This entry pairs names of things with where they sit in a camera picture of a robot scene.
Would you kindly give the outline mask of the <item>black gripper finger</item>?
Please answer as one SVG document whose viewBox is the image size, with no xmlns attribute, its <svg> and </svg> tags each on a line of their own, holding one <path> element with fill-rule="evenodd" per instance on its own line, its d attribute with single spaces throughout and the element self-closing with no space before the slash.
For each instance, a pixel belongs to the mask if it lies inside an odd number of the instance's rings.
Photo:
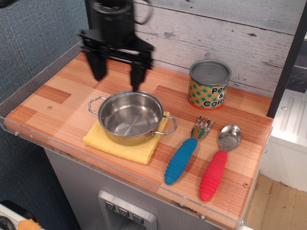
<svg viewBox="0 0 307 230">
<path fill-rule="evenodd" d="M 144 81 L 148 63 L 132 62 L 130 72 L 130 83 L 134 92 L 138 91 L 139 85 Z"/>
<path fill-rule="evenodd" d="M 106 74 L 106 59 L 99 54 L 86 52 L 87 61 L 91 67 L 94 78 L 100 81 Z"/>
</svg>

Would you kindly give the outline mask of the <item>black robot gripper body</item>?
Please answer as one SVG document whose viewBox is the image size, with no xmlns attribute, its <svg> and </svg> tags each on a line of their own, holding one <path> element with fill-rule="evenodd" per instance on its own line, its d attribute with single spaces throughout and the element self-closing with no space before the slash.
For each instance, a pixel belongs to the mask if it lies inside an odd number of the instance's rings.
<svg viewBox="0 0 307 230">
<path fill-rule="evenodd" d="M 92 52 L 125 63 L 148 63 L 152 67 L 153 46 L 135 34 L 132 0 L 93 0 L 95 29 L 80 30 L 82 52 Z"/>
</svg>

